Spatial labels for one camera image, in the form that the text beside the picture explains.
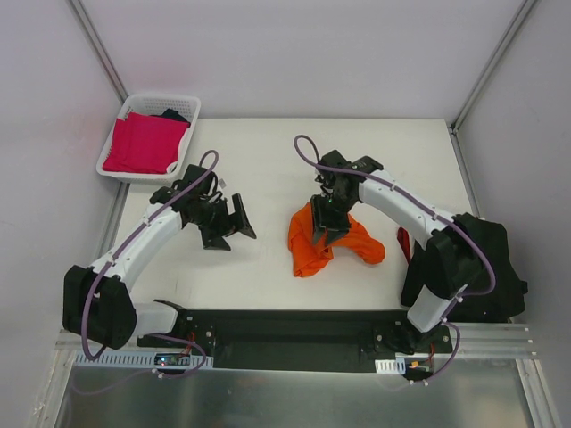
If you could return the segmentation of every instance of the white basket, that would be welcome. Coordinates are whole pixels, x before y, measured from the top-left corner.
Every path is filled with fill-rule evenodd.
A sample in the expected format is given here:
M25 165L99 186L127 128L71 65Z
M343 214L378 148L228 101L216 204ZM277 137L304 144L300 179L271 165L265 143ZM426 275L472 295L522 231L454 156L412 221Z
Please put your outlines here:
M169 185L182 175L184 160L188 144L194 133L198 112L200 111L200 100L195 96L169 95L169 94L138 94L131 95L125 103L119 114L118 119L125 120L129 113L144 114L150 116L152 114L163 114L165 110L173 109L190 121L190 127L186 131L183 141L178 149L177 166L172 172L166 174L135 174L133 172L114 172L103 170L103 163L109 156L113 140L113 128L107 136L103 151L97 161L97 172L102 176L114 177L125 183L147 183L158 185Z

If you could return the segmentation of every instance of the red cloth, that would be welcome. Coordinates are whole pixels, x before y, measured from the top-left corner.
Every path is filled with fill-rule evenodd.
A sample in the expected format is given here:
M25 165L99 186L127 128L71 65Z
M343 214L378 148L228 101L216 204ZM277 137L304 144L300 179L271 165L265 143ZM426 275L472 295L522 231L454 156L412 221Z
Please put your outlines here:
M105 171L166 174L177 161L178 146L188 123L131 112L117 119Z

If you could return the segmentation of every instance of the black cloth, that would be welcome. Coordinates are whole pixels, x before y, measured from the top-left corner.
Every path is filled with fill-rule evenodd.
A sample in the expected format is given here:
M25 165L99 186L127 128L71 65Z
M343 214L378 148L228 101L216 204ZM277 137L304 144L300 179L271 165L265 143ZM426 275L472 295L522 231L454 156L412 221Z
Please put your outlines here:
M177 122L186 122L188 125L190 125L190 122L186 120L184 116L178 114L178 111L173 109L167 109L161 115L154 114L153 116L155 118L165 118L170 120L176 120Z

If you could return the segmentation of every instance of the white wall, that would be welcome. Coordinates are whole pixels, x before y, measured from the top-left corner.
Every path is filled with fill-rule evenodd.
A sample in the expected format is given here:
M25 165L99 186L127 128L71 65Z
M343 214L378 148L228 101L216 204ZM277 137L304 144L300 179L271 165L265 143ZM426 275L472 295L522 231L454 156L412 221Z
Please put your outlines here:
M451 121L522 0L85 0L130 93L204 117Z
M563 426L571 426L570 17L567 0L537 5L460 130L482 212L506 225L529 282L524 315Z
M120 105L62 0L0 5L0 417L28 419L116 185L95 160Z

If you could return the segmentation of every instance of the metal sheet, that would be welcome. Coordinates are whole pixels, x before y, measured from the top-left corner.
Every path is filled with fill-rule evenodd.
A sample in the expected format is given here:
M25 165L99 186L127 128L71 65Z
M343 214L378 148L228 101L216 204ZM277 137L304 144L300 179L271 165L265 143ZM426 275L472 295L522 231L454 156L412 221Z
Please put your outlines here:
M130 373L75 367L72 376L89 390ZM427 387L402 382L374 374L210 370L175 381L143 374L92 397L67 391L56 426L533 426L513 361L457 360Z

